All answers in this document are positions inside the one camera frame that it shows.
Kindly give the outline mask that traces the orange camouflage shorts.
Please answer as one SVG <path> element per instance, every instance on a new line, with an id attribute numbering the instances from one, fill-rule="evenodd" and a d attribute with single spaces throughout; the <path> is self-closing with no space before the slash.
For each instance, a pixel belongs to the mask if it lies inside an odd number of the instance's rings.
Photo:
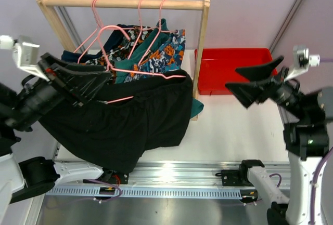
<path id="1" fill-rule="evenodd" d="M 152 29 L 150 27 L 146 27 L 143 26 L 143 32 L 141 34 L 141 37 L 139 38 L 139 41 L 135 47 L 135 50 L 139 47 L 139 45 L 141 45 L 143 43 L 143 41 L 151 34 Z M 138 37 L 139 34 L 139 30 L 140 30 L 140 26 L 134 25 L 134 28 L 130 28 L 130 41 L 125 45 L 121 45 L 119 48 L 111 51 L 109 54 L 107 54 L 109 61 L 113 64 L 113 66 L 115 66 L 114 64 L 116 62 L 121 62 L 125 59 L 128 58 L 132 47 Z"/>

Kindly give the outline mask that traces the pink hanger camouflage shorts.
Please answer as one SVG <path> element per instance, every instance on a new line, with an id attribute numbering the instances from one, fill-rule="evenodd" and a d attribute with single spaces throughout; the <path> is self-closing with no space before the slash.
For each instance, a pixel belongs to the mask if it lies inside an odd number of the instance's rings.
<path id="1" fill-rule="evenodd" d="M 91 44 L 85 49 L 85 51 L 79 56 L 78 60 L 77 60 L 77 64 L 80 63 L 82 57 L 88 52 L 89 48 L 100 38 L 100 34 L 102 33 L 102 31 L 104 30 L 120 30 L 122 32 L 122 34 L 124 35 L 124 37 L 126 37 L 127 40 L 131 40 L 130 37 L 128 36 L 128 34 L 126 33 L 126 29 L 123 29 L 117 25 L 108 25 L 108 26 L 104 26 L 101 18 L 99 17 L 99 14 L 96 10 L 96 3 L 97 3 L 98 0 L 93 0 L 92 3 L 91 3 L 91 9 L 92 9 L 92 12 L 93 12 L 93 15 L 94 15 L 94 18 L 95 18 L 95 21 L 96 21 L 96 24 L 97 24 L 97 28 L 96 30 L 75 50 L 77 51 L 79 48 L 81 48 L 99 29 L 98 31 L 98 34 L 96 36 L 96 38 L 91 42 Z M 141 4 L 142 4 L 142 1 L 143 0 L 139 0 L 139 3 L 138 3 L 138 21 L 139 21 L 139 24 L 140 24 L 140 30 L 139 30 L 139 34 L 138 34 L 138 37 L 132 47 L 132 50 L 128 56 L 128 59 L 130 59 L 131 55 L 133 54 L 134 50 L 135 50 L 135 47 L 139 41 L 139 38 L 141 37 L 141 34 L 143 32 L 143 24 L 142 24 L 142 15 L 141 15 L 141 10 L 140 10 L 140 7 L 141 7 Z"/>

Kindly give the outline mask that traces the blue patterned shorts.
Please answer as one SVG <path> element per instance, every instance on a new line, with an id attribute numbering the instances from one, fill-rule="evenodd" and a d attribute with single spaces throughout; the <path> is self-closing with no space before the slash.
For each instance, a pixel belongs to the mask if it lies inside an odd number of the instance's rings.
<path id="1" fill-rule="evenodd" d="M 164 73 L 181 67 L 186 45 L 186 31 L 160 33 L 150 53 L 132 71 Z"/>

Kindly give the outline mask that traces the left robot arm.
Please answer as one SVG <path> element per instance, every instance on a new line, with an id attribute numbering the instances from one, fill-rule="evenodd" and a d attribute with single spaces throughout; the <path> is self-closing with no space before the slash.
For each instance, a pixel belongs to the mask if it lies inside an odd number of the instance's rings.
<path id="1" fill-rule="evenodd" d="M 54 73 L 52 62 L 60 68 L 60 60 L 43 57 L 37 65 L 41 72 L 24 78 L 19 94 L 1 84 L 2 214 L 10 204 L 45 194 L 59 184 L 77 180 L 108 184 L 113 177 L 112 169 L 105 165 L 60 163 L 42 156 L 19 162 L 12 151 L 13 145 L 21 141 L 15 131 L 31 132 L 34 123 L 70 95 L 69 84 Z"/>

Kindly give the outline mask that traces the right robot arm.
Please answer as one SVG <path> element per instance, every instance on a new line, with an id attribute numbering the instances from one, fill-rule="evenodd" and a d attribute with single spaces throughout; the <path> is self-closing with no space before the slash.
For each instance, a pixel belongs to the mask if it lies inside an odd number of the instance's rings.
<path id="1" fill-rule="evenodd" d="M 332 88 L 325 87 L 308 94 L 300 91 L 297 77 L 320 64 L 319 55 L 299 56 L 293 69 L 273 70 L 283 57 L 236 72 L 246 82 L 226 83 L 226 88 L 248 108 L 254 103 L 274 101 L 297 121 L 284 125 L 284 142 L 290 165 L 290 194 L 286 196 L 272 182 L 260 160 L 243 160 L 238 181 L 252 184 L 267 206 L 269 224 L 322 224 L 322 176 L 332 155 L 327 125 L 332 122 Z"/>

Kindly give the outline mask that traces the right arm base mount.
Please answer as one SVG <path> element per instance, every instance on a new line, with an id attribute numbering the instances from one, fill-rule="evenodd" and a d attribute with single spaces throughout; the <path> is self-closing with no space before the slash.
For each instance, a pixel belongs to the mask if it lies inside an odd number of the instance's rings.
<path id="1" fill-rule="evenodd" d="M 252 187 L 253 185 L 247 180 L 240 170 L 221 170 L 215 173 L 216 177 L 222 179 L 224 187 Z"/>

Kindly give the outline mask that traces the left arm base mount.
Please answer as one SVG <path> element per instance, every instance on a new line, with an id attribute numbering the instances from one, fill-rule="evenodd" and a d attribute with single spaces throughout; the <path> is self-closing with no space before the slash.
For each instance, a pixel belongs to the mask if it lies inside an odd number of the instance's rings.
<path id="1" fill-rule="evenodd" d="M 114 185 L 128 184 L 129 173 L 102 168 L 101 173 L 95 180 Z"/>

